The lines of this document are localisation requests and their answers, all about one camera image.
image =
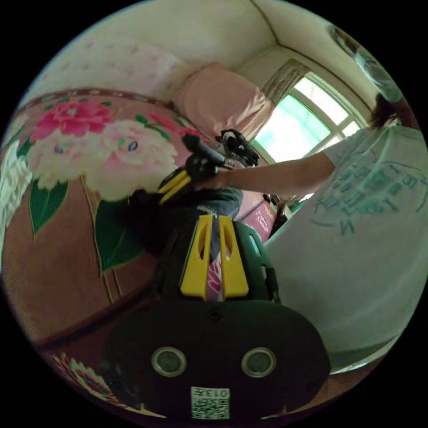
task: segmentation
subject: window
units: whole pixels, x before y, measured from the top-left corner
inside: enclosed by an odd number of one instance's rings
[[[278,104],[253,144],[271,163],[289,161],[317,153],[365,126],[339,93],[309,73]]]

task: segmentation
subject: yellow bracket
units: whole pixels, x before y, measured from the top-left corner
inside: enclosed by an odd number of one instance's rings
[[[220,215],[218,218],[220,226],[220,254],[222,260],[222,281],[224,300],[234,297],[245,297],[249,288],[245,271],[239,254],[238,242],[235,229],[230,217]]]
[[[160,205],[163,205],[170,197],[179,192],[184,186],[188,185],[190,181],[191,178],[187,175],[186,171],[182,171],[181,173],[179,173],[164,187],[159,189],[159,193],[165,193],[165,195],[159,202]]]
[[[213,216],[201,215],[181,283],[180,290],[184,296],[199,297],[206,301],[212,228]]]

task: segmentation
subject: curtain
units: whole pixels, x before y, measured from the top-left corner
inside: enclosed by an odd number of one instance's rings
[[[296,59],[289,59],[264,85],[262,91],[266,98],[277,106],[278,103],[311,69]]]

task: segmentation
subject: hand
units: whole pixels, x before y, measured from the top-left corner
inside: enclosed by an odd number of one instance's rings
[[[226,187],[229,187],[229,185],[227,184],[227,181],[228,181],[227,174],[228,174],[227,171],[219,171],[214,177],[206,181],[203,181],[201,183],[195,183],[194,188],[196,191],[203,190],[203,189],[206,189],[206,190],[225,189]]]

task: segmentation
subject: floral bedspread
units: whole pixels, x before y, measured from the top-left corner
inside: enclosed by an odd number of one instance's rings
[[[185,163],[188,132],[218,144],[162,101],[95,88],[48,94],[16,112],[1,151],[19,139],[33,183],[6,231],[3,279],[35,342],[72,331],[150,284],[156,260],[114,213],[136,189],[155,190]],[[274,210],[245,192],[239,218],[266,241]],[[221,300],[219,259],[207,287],[210,300]]]

